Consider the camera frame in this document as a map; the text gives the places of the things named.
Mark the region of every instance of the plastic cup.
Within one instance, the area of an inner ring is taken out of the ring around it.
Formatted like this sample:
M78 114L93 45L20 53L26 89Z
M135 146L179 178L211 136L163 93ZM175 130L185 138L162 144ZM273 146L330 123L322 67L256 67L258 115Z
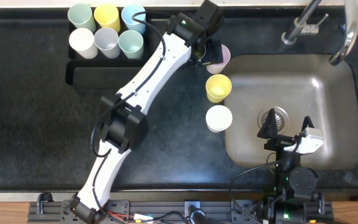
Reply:
M228 96L231 91L230 79L222 74L211 76L205 84L206 96L212 103L219 103Z
M145 9L140 5L126 6L122 10L121 17L122 17L122 20L125 22L125 25L128 27L128 29L135 30L135 31L139 32L140 34L143 34L146 31L146 25L132 20L132 16L135 13L144 12L144 11L145 11ZM140 21L146 21L146 14L137 15L136 19L138 19Z
M118 45L129 59L140 59L143 56L143 37L137 31L123 32L118 38Z
M230 127L233 115L229 108L222 105L216 105L208 110L205 120L208 129L214 133L218 133Z
M96 30L92 9L87 4L75 4L68 10L67 16L77 28L87 28L92 32Z
M223 71L224 67L230 61L230 50L223 44L222 44L222 54L223 54L223 63L206 66L206 69L211 74L221 73L221 71Z
M94 34L94 44L108 58L116 58L121 53L118 34L112 28L102 28Z
M98 6L94 10L94 18L101 27L110 27L117 32L121 29L118 9L113 4L103 4Z
M84 58L94 58L98 54L98 48L94 44L93 33L89 29L78 28L74 30L70 34L68 42Z

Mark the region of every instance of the sink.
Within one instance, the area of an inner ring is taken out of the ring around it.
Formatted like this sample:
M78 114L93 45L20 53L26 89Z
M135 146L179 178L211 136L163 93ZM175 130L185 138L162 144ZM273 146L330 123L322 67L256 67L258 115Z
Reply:
M266 163L271 151L257 137L269 109L275 108L279 134L294 136L310 116L324 144L301 157L314 169L348 169L358 164L358 104L351 67L328 63L329 55L242 55L224 74L232 91L224 100L233 115L226 150L244 167Z

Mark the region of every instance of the faucet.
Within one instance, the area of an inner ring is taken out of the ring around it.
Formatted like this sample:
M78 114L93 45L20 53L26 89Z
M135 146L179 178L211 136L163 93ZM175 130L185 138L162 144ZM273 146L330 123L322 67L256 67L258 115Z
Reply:
M291 25L288 32L282 34L282 40L286 44L294 44L296 37L300 34L317 34L318 26L327 18L326 16L318 22L317 25L308 25L306 21L310 15L320 4L321 0L312 0L300 17L297 17ZM339 64L344 58L346 58L353 48L354 43L358 35L358 5L357 0L344 0L345 13L346 13L346 34L344 44L339 48L336 54L329 58L331 65Z

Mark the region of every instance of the drain strainer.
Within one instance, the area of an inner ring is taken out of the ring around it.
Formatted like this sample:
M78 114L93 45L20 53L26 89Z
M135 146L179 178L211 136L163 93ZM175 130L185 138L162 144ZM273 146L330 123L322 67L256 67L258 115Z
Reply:
M290 119L289 119L287 113L283 109L281 109L277 106L274 106L273 108L274 108L274 111L276 114L277 131L279 134L284 133L287 126L289 126ZM258 117L259 128L261 128L262 125L266 122L266 118L267 118L269 111L270 111L270 109L265 109L262 112L260 112L259 117Z

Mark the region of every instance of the wooden surface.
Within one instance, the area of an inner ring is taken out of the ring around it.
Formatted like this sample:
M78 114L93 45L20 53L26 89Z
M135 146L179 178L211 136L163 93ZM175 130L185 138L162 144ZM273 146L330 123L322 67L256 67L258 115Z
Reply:
M338 221L358 224L358 202L333 202ZM0 224L27 223L29 202L0 202Z

